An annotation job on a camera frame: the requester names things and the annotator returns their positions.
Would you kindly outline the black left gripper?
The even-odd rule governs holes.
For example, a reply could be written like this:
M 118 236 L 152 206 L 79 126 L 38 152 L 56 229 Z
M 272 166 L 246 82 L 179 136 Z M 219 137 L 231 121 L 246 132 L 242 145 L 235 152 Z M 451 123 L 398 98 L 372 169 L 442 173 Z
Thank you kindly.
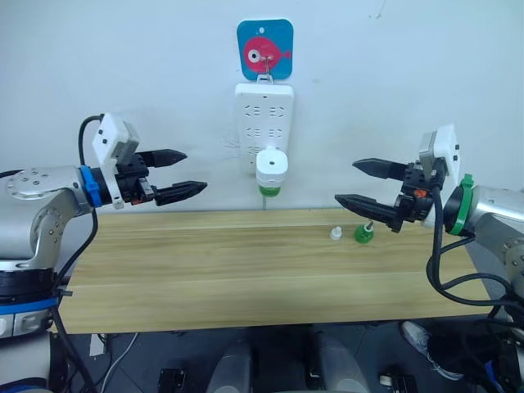
M 174 165 L 187 159 L 187 155 L 173 149 L 142 151 L 132 155 L 127 164 L 117 164 L 115 179 L 120 194 L 125 203 L 138 205 L 152 201 L 158 206 L 165 206 L 179 201 L 185 201 L 202 192 L 207 183 L 185 181 L 172 184 L 170 187 L 155 188 L 147 181 L 149 167 L 161 168 Z

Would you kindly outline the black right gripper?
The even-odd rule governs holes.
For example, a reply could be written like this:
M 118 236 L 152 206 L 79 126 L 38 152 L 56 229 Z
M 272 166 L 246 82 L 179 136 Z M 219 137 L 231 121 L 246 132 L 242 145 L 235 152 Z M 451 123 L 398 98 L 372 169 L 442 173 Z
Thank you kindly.
M 367 158 L 352 164 L 355 168 L 375 178 L 403 181 L 400 194 L 394 206 L 377 202 L 375 199 L 358 194 L 336 194 L 335 200 L 345 209 L 385 224 L 392 232 L 398 233 L 404 221 L 424 221 L 434 205 L 433 189 L 441 189 L 441 167 L 435 163 L 429 174 L 421 165 L 401 164 L 390 160 Z

